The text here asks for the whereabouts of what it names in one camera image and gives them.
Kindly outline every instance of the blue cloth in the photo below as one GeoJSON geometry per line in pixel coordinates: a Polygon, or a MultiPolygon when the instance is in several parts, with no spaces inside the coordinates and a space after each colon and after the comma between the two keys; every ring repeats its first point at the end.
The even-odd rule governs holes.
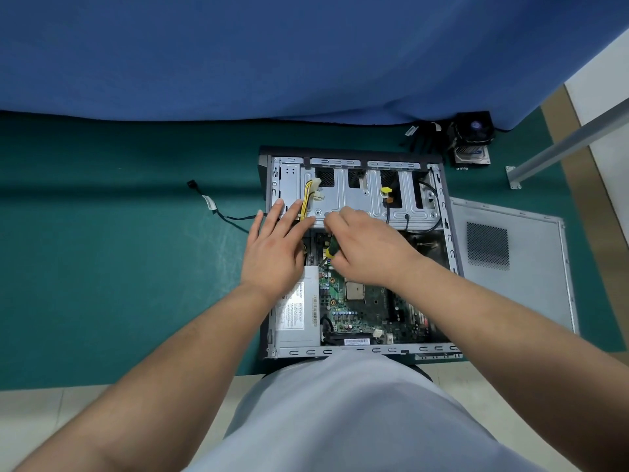
{"type": "Polygon", "coordinates": [[[3,0],[0,109],[127,121],[510,129],[629,26],[629,0],[3,0]]]}

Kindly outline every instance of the motherboard chip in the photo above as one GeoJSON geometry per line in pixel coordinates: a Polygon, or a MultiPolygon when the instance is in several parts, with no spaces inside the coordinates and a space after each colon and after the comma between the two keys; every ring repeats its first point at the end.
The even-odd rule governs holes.
{"type": "Polygon", "coordinates": [[[345,283],[345,297],[348,300],[364,300],[365,285],[348,281],[345,283]]]}

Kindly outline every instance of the gray shirt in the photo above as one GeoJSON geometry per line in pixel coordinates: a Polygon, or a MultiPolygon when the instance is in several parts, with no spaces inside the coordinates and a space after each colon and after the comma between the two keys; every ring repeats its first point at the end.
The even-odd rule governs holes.
{"type": "Polygon", "coordinates": [[[532,471],[412,368],[344,350],[258,382],[225,438],[187,470],[532,471]]]}

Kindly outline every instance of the green floor mat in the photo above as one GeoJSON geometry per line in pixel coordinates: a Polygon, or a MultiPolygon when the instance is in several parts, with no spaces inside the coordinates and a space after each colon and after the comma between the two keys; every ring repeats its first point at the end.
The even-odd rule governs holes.
{"type": "MultiPolygon", "coordinates": [[[[263,207],[260,145],[392,151],[406,129],[3,114],[0,389],[112,383],[238,283],[245,234],[213,216],[186,181],[224,214],[254,214],[263,207]]],[[[549,144],[536,110],[499,134],[491,167],[449,168],[450,193],[562,216],[582,335],[624,350],[560,166],[522,190],[506,184],[504,166],[549,144]]],[[[256,346],[239,374],[260,371],[256,346]]]]}

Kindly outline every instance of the hand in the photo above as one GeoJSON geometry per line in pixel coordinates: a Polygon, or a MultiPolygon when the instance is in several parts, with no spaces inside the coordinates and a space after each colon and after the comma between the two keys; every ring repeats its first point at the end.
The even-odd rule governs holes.
{"type": "Polygon", "coordinates": [[[323,222],[341,247],[332,265],[352,281],[394,290],[424,258],[393,227],[362,210],[343,207],[323,222]]]}
{"type": "Polygon", "coordinates": [[[278,199],[267,215],[262,229],[262,211],[256,215],[242,261],[240,285],[254,288],[270,306],[295,286],[304,271],[303,238],[315,218],[308,217],[293,228],[302,201],[297,200],[278,222],[284,201],[278,199]]]}

